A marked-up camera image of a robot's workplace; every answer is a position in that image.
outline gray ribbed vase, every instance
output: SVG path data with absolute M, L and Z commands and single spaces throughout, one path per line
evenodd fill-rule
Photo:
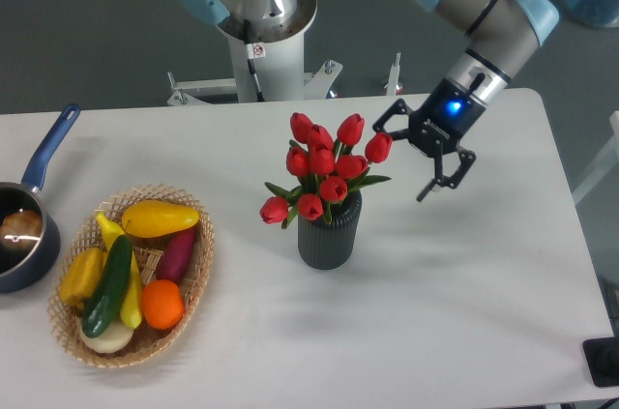
M 361 193 L 354 191 L 340 208 L 332 206 L 333 221 L 329 225 L 322 218 L 299 218 L 299 253 L 306 264 L 328 271 L 348 260 L 355 245 L 361 203 Z M 336 208 L 340 209 L 338 214 L 333 211 Z

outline red tulip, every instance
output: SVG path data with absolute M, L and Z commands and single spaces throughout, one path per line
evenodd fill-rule
M 310 173 L 310 157 L 300 146 L 290 148 L 286 156 L 286 169 L 296 177 L 305 177 Z
M 325 145 L 320 144 L 309 150 L 309 170 L 314 174 L 329 175 L 336 168 L 336 156 Z
M 344 145 L 355 146 L 361 140 L 366 120 L 359 114 L 348 116 L 338 129 L 338 140 Z
M 334 175 L 323 180 L 322 184 L 320 184 L 319 192 L 320 196 L 322 196 L 322 199 L 325 201 L 338 203 L 348 194 L 348 186 L 346 182 L 344 182 L 344 179 Z
M 389 156 L 394 140 L 383 131 L 377 133 L 366 145 L 366 158 L 370 162 L 382 162 Z
M 302 194 L 297 203 L 299 214 L 307 220 L 316 220 L 322 216 L 322 201 L 313 193 Z
M 267 223 L 278 223 L 288 217 L 288 203 L 281 196 L 271 196 L 260 209 L 262 220 Z
M 342 179 L 354 179 L 368 168 L 368 160 L 363 156 L 343 155 L 336 162 L 336 172 Z
M 292 129 L 292 136 L 299 143 L 308 143 L 308 133 L 310 131 L 313 122 L 308 116 L 301 112 L 295 112 L 290 117 L 290 129 Z
M 329 150 L 333 150 L 333 138 L 324 127 L 314 124 L 309 128 L 308 145 L 325 145 Z

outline blue light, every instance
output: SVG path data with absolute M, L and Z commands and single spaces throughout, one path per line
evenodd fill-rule
M 461 100 L 450 100 L 445 105 L 447 109 L 447 113 L 450 116 L 457 115 L 462 110 L 462 101 Z

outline yellow bell pepper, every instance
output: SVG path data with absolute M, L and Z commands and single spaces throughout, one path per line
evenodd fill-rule
M 125 210 L 122 226 L 135 237 L 154 238 L 193 227 L 199 219 L 190 206 L 145 199 Z
M 103 213 L 97 213 L 95 220 L 101 228 L 103 244 L 109 251 L 120 235 L 124 235 L 125 231 L 116 222 L 108 219 Z M 139 274 L 139 268 L 137 267 L 137 261 L 135 261 L 135 254 L 132 254 L 132 266 L 129 276 L 129 287 L 125 300 L 120 308 L 120 320 L 125 324 L 125 327 L 129 329 L 136 329 L 142 322 L 142 279 Z
M 82 300 L 90 298 L 103 273 L 103 252 L 89 248 L 79 253 L 60 284 L 58 296 L 67 306 L 83 308 Z

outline blue saucepan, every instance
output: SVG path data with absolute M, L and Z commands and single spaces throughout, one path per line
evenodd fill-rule
M 49 160 L 79 113 L 76 104 L 65 107 L 28 163 L 21 184 L 0 183 L 0 293 L 33 284 L 58 257 L 58 226 L 37 192 L 43 188 Z

